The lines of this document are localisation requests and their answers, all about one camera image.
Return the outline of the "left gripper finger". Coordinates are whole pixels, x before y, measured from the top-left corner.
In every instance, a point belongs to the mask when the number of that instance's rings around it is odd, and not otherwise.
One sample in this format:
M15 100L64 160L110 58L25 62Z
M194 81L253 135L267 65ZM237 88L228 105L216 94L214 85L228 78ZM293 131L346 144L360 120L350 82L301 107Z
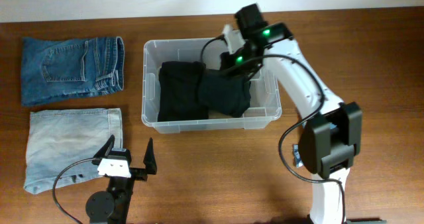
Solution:
M145 170L147 174L156 175L157 173L157 164L154 155L154 141L153 138L150 138L148 145L146 147L146 152L144 155L143 163L145 165Z
M92 164L100 165L100 162L103 158L106 158L111 149L114 147L115 136L111 135L107 142L94 154Z

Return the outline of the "small black garment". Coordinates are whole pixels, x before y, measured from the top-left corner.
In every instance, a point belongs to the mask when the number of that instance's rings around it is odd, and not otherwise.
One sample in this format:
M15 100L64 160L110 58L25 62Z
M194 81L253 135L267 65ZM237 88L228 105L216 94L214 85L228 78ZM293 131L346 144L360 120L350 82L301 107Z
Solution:
M198 86L198 102L210 110L239 118L250 107L250 86L245 76L227 77L218 70L206 70Z

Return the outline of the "large black garment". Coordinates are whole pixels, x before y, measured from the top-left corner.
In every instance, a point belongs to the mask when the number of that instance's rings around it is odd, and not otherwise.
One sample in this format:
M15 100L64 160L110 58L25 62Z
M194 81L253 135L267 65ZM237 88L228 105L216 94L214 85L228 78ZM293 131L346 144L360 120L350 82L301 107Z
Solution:
M164 62L159 71L159 122L204 120L209 110L197 97L199 83L205 71L200 62Z

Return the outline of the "blue shirt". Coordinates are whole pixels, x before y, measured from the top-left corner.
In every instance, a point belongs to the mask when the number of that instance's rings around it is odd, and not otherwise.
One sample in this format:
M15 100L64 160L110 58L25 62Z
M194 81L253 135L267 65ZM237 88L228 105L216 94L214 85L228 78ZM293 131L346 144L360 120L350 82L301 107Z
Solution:
M299 146L297 144L293 145L293 163L296 168L301 168L303 166L303 162L299 153Z

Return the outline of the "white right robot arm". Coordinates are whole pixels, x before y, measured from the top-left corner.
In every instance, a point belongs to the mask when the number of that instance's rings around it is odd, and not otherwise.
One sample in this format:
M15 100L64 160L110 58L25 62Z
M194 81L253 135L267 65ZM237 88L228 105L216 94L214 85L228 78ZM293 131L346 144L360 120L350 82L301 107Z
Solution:
M284 23L269 24L258 5L235 13L238 29L229 25L223 36L229 49L226 76L254 76L269 71L289 95L301 119L280 137L296 128L303 132L298 152L310 178L298 174L287 160L284 166L296 178L313 187L311 223L346 223L345 185L354 157L360 153L362 111L357 103L345 103L329 89L309 65L294 35Z

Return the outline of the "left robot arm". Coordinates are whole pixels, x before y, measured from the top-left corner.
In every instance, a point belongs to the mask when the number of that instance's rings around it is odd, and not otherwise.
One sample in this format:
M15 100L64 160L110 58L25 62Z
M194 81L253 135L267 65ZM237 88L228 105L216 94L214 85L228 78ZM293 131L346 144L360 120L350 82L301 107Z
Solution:
M149 175L157 173L154 155L154 141L150 139L144 155L143 168L131 168L131 152L125 148L115 148L115 136L95 153L92 164L100 176L109 179L105 191L89 197L85 211L90 223L125 223L136 181L147 181Z

